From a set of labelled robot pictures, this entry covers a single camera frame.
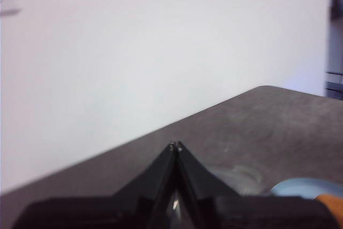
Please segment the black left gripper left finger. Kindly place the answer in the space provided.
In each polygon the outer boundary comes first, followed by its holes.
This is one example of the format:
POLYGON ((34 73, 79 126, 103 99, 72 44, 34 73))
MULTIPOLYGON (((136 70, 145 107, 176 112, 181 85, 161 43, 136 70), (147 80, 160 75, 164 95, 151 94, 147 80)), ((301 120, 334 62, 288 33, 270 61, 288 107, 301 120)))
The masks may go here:
POLYGON ((175 143, 169 143, 137 177, 114 194, 117 207, 130 213, 150 213, 166 200, 177 157, 175 143))

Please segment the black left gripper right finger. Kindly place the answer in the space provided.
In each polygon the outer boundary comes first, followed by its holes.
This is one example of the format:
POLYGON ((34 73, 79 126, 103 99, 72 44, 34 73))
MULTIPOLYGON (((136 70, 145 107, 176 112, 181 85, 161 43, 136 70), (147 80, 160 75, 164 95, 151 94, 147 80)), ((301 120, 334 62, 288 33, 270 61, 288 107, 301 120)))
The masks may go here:
POLYGON ((176 143, 176 149, 177 187, 192 222, 220 224, 216 200, 239 194, 209 172, 182 142, 176 143))

